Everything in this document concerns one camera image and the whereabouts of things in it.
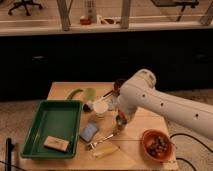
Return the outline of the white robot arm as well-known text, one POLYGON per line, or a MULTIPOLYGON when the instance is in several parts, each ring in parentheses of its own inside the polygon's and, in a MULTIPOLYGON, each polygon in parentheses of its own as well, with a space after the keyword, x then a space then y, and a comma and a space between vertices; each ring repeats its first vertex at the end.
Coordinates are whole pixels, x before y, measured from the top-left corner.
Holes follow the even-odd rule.
POLYGON ((118 111, 130 122, 138 107, 157 113, 213 140, 213 106, 162 93, 155 89, 156 77, 147 69, 137 71, 123 83, 118 111))

